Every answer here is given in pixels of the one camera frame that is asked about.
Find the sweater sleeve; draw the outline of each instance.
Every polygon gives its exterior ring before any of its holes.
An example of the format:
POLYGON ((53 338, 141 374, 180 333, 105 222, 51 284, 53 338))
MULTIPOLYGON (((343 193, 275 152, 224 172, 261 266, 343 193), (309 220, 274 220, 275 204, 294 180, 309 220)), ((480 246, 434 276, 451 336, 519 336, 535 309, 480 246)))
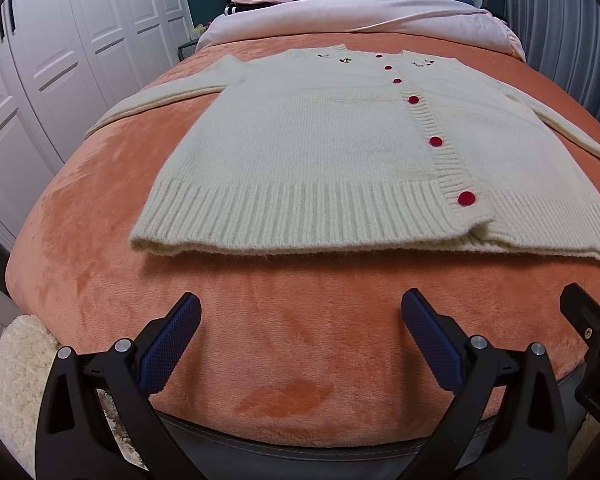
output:
POLYGON ((192 97, 221 92, 227 86, 248 78, 258 67, 285 59, 287 52, 253 61, 223 56, 193 75, 141 90, 111 108, 85 133, 84 138, 118 119, 192 97))
POLYGON ((544 124, 552 127, 563 137, 569 139, 583 150, 586 150, 597 158, 600 158, 600 144, 589 137, 581 128, 562 117, 552 108, 549 108, 547 105, 524 93, 522 90, 518 90, 507 83, 494 79, 493 77, 490 77, 485 73, 471 68, 465 64, 460 63, 460 65, 462 65, 464 69, 470 70, 474 75, 478 76, 478 78, 480 78, 490 87, 503 92, 507 97, 513 99, 514 101, 525 104, 533 110, 536 116, 544 124))

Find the white fluffy rug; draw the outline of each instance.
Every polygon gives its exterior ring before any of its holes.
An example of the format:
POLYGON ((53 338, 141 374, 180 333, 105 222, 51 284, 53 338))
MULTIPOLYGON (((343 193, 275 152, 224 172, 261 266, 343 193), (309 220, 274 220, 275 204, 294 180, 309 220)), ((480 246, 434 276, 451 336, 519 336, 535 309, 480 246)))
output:
MULTIPOLYGON (((60 344, 36 316, 17 317, 0 338, 0 439, 35 478, 36 428, 46 378, 60 344)), ((129 462, 144 467, 120 421, 109 394, 100 403, 129 462)))

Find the blue textured pad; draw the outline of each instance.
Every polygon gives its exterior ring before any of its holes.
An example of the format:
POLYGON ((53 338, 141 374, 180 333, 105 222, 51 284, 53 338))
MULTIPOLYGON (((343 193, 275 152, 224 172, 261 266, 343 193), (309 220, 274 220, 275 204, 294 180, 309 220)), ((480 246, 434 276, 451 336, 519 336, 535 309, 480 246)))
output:
POLYGON ((464 388, 462 357, 435 319, 436 314, 412 290, 402 297, 402 320, 440 388, 456 395, 464 388))
POLYGON ((147 394, 161 392, 198 326, 202 310, 193 294, 160 331, 139 364, 138 386, 147 394))

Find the black door handle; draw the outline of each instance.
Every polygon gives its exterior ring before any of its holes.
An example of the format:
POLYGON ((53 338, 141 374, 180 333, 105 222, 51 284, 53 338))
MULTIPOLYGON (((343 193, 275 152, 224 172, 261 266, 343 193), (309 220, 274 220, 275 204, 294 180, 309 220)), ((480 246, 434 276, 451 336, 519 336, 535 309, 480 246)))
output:
POLYGON ((2 21, 2 7, 0 7, 0 39, 4 39, 4 22, 2 21))
POLYGON ((13 0, 9 0, 8 7, 9 7, 9 19, 11 20, 11 32, 15 32, 16 31, 16 19, 13 15, 13 0))

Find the orange fleece blanket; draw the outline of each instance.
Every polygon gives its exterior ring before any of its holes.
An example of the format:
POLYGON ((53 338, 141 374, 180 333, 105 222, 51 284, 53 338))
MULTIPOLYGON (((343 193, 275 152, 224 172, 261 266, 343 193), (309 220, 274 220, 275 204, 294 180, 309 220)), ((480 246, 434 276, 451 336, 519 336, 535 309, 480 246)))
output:
MULTIPOLYGON (((405 34, 307 34, 214 46, 155 83, 232 54, 288 48, 456 57, 505 81, 600 142, 600 125, 553 82, 505 54, 405 34)), ((360 446, 429 434, 450 402, 400 320, 419 288, 467 333, 523 349, 544 343, 559 378, 584 345, 558 297, 578 282, 600 302, 600 262, 530 254, 423 251, 236 257, 133 252, 128 233, 158 170, 215 96, 119 120, 87 139, 30 213, 7 270, 11 296, 78 352, 107 349, 163 316, 188 290, 202 323, 153 405, 237 436, 299 446, 360 446)), ((600 160, 560 137, 600 191, 600 160)), ((501 392, 491 399, 493 415, 501 392)))

